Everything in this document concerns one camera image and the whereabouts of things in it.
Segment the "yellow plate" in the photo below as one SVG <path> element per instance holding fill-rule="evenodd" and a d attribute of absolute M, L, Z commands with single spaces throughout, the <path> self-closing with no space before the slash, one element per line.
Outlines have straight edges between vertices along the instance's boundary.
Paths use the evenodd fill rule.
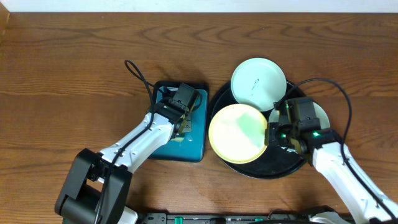
<path fill-rule="evenodd" d="M 208 138 L 214 152 L 226 162 L 246 164 L 259 158 L 267 149 L 267 120 L 252 106 L 228 105 L 210 121 Z"/>

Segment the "green sponge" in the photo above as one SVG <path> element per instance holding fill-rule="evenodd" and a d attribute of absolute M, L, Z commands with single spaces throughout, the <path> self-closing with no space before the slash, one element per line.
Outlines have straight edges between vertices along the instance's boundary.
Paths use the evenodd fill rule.
<path fill-rule="evenodd" d="M 184 140 L 184 136 L 176 136 L 175 138 L 172 138 L 172 142 L 182 142 Z"/>

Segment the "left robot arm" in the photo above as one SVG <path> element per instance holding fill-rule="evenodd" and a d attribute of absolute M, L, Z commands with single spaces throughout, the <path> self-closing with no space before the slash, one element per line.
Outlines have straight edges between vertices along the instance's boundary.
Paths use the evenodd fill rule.
<path fill-rule="evenodd" d="M 55 213 L 68 223 L 136 223 L 138 213 L 126 206 L 133 173 L 182 133 L 186 117 L 201 100 L 196 90 L 176 92 L 152 103 L 141 123 L 112 146 L 80 151 L 55 202 Z"/>

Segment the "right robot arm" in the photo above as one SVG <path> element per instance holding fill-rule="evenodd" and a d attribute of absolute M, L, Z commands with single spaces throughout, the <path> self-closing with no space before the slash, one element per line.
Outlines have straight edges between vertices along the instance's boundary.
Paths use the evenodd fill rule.
<path fill-rule="evenodd" d="M 397 203 L 362 170 L 343 137 L 323 124 L 313 105 L 282 106 L 272 114 L 266 146 L 305 159 L 334 188 L 356 223 L 397 223 Z"/>

